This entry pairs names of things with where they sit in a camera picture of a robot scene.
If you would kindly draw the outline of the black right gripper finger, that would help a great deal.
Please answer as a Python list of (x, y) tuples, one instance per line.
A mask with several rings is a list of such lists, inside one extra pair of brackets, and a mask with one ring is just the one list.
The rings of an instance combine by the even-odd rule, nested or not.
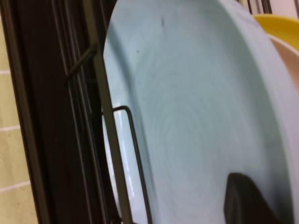
[(280, 224), (255, 183), (241, 173), (230, 173), (224, 201), (227, 224)]

